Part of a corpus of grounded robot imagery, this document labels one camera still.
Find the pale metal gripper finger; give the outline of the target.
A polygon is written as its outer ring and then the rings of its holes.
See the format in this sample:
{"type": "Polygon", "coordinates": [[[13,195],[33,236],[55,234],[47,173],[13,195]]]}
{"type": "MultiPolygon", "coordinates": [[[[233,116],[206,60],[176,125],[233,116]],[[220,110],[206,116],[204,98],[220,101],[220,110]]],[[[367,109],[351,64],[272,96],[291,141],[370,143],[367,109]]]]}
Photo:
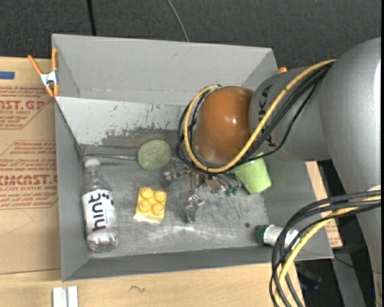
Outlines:
{"type": "Polygon", "coordinates": [[[189,223],[194,223],[197,220],[198,210],[203,207],[205,200],[201,197],[201,192],[197,189],[191,193],[185,202],[186,220],[189,223]]]}
{"type": "Polygon", "coordinates": [[[183,175],[184,171],[182,171],[178,166],[173,166],[162,172],[159,182],[162,187],[168,187],[173,181],[183,175]]]}

